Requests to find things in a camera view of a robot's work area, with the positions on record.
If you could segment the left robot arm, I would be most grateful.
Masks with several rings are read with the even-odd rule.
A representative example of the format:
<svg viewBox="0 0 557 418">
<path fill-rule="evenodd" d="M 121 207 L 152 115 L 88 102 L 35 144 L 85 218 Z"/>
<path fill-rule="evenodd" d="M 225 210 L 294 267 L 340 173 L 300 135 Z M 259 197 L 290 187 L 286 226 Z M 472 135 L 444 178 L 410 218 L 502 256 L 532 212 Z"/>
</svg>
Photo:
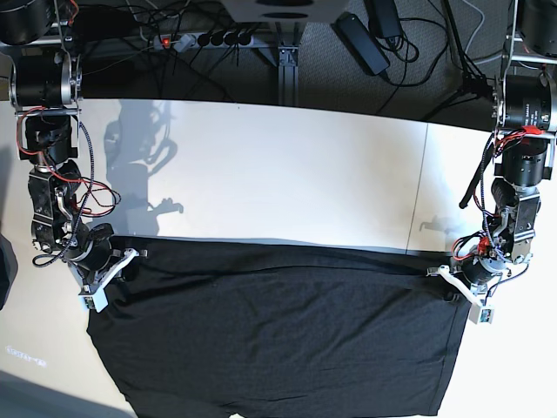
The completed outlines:
<svg viewBox="0 0 557 418">
<path fill-rule="evenodd" d="M 498 286 L 528 267 L 541 205 L 538 185 L 552 178 L 556 155 L 556 3 L 513 1 L 500 53 L 500 73 L 487 82 L 460 41 L 454 14 L 443 6 L 457 47 L 460 88 L 426 114 L 430 119 L 466 94 L 493 103 L 494 127 L 460 208 L 474 203 L 481 227 L 454 241 L 450 266 L 433 269 L 484 313 Z"/>
</svg>

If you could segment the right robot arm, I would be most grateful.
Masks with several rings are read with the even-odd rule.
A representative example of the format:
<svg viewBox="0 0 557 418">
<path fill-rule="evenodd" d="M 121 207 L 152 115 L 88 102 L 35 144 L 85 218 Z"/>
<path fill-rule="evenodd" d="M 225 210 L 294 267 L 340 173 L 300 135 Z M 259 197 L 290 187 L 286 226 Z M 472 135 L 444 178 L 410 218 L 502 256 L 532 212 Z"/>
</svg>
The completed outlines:
<svg viewBox="0 0 557 418">
<path fill-rule="evenodd" d="M 84 223 L 112 213 L 121 196 L 77 166 L 77 141 L 88 134 L 79 108 L 82 68 L 73 28 L 78 12 L 74 1 L 3 1 L 1 52 L 11 61 L 8 94 L 16 111 L 18 157 L 32 165 L 31 236 L 40 252 L 32 264 L 66 263 L 84 306 L 100 312 L 108 304 L 105 288 L 147 252 L 115 249 L 111 224 Z"/>
</svg>

